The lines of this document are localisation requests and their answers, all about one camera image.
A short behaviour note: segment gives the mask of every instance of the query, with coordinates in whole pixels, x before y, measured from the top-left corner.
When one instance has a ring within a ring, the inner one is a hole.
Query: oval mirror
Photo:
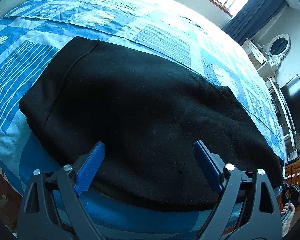
[[[280,53],[284,52],[287,46],[288,41],[284,37],[281,37],[272,44],[270,48],[270,54],[274,56],[279,55]]]

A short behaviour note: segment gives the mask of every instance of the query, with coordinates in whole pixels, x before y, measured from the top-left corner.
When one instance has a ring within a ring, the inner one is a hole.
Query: blue bedsheet
[[[283,138],[263,80],[243,49],[201,15],[173,0],[29,0],[0,20],[0,173],[20,194],[33,170],[51,172],[59,165],[29,129],[19,100],[75,36],[155,54],[230,87],[284,159]],[[66,221],[58,195],[56,199]],[[94,190],[82,194],[82,201],[109,239],[193,238],[210,213],[136,208]],[[235,224],[240,207],[236,205],[228,226]]]

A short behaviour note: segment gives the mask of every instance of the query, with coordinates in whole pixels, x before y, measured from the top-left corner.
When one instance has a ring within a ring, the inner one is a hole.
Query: black cloth
[[[212,208],[218,195],[193,156],[198,140],[240,170],[263,168],[273,187],[283,180],[283,162],[228,87],[145,52],[75,37],[19,107],[61,165],[105,143],[92,186],[133,205]]]

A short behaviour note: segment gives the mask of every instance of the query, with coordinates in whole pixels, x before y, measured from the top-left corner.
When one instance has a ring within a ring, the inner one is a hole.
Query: floor
[[[21,205],[22,197],[9,185],[9,183],[0,175],[0,218],[3,223],[15,233],[18,213]]]

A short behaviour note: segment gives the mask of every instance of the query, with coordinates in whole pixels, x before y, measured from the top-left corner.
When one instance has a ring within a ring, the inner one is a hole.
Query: television
[[[294,129],[300,132],[300,78],[296,75],[281,88],[282,95],[289,108]]]

